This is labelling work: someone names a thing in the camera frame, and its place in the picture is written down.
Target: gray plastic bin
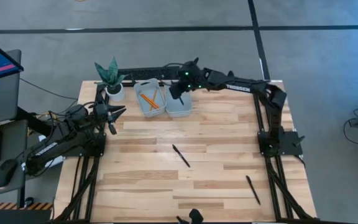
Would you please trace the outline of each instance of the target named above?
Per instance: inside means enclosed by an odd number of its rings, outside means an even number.
[[[189,116],[193,109],[193,104],[191,102],[190,92],[184,92],[181,94],[181,99],[183,105],[179,99],[174,100],[172,98],[171,92],[169,91],[169,86],[164,85],[165,89],[165,99],[167,100],[167,113],[171,118]]]
[[[152,108],[152,111],[150,111],[150,104],[143,99],[139,95],[139,93],[145,94],[147,97],[149,97],[151,100],[153,99],[154,90],[157,89],[157,93],[155,95],[154,102],[158,104],[160,107],[159,109]],[[155,78],[151,78],[149,80],[146,80],[141,83],[136,83],[134,85],[134,90],[136,93],[137,101],[139,103],[140,109],[142,110],[144,116],[146,118],[150,118],[153,116],[156,116],[158,114],[162,114],[165,112],[165,107],[167,105],[167,102],[165,101],[160,86],[158,85],[158,80]]]

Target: gray floor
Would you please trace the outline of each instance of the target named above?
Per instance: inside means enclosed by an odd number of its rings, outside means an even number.
[[[260,26],[358,25],[358,1],[254,0]],[[247,1],[0,0],[0,29],[147,26],[248,26]],[[295,126],[306,139],[306,171],[323,220],[358,223],[358,146],[342,127],[358,108],[358,30],[262,31],[272,79],[285,82]],[[252,31],[114,34],[0,34],[4,50],[21,49],[22,77],[77,96],[98,78],[93,62],[121,68],[160,66],[200,57],[201,66],[262,78]],[[21,83],[19,104],[36,112],[71,102]],[[358,129],[348,129],[358,141]],[[59,167],[27,182],[27,195],[51,201]],[[0,201],[15,201],[15,193]]]

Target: black pen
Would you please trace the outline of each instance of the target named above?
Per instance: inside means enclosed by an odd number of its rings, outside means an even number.
[[[181,159],[183,159],[183,162],[185,162],[185,164],[190,168],[190,164],[186,161],[186,159],[183,157],[183,155],[179,152],[177,147],[174,144],[172,145],[172,147],[173,147],[173,150],[175,150],[175,152],[177,152],[179,154]]]
[[[254,189],[254,186],[252,185],[251,178],[249,178],[248,175],[247,175],[247,180],[248,180],[248,184],[251,186],[252,192],[253,192],[254,195],[255,195],[256,201],[257,201],[258,204],[260,205],[260,200],[259,200],[259,198],[258,198],[258,195],[256,194],[256,191],[255,191],[255,189]]]

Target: potted plant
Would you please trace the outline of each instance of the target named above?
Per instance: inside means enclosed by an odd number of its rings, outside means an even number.
[[[105,70],[98,63],[94,63],[96,70],[99,73],[101,82],[95,84],[101,85],[106,90],[106,93],[110,96],[113,101],[121,101],[125,97],[124,87],[121,82],[124,80],[125,75],[118,75],[118,66],[116,58],[114,57],[110,63],[109,70]]]

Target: butcher block tabletop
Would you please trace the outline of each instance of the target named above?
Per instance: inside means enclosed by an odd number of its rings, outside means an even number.
[[[281,81],[272,83],[283,88]],[[205,222],[275,220],[265,161],[259,153],[252,94],[197,90],[191,92],[190,116],[171,118],[164,113],[146,118],[134,89],[125,87],[124,91],[124,101],[110,101],[111,105],[125,105],[127,110],[115,124],[116,135],[106,130],[91,222],[176,222],[177,215],[189,220],[192,208],[201,212]],[[93,101],[95,94],[94,81],[85,81],[78,102]],[[263,106],[261,110],[268,127]],[[287,130],[294,128],[288,102],[283,109],[282,126]],[[77,161],[78,158],[70,158],[63,163],[55,216],[71,200]],[[282,161],[289,191],[315,217],[303,164],[294,156],[282,156]],[[261,205],[246,175],[251,178]],[[277,191],[285,217],[282,194],[278,188]],[[80,218],[85,215],[87,198],[88,191],[83,197]]]

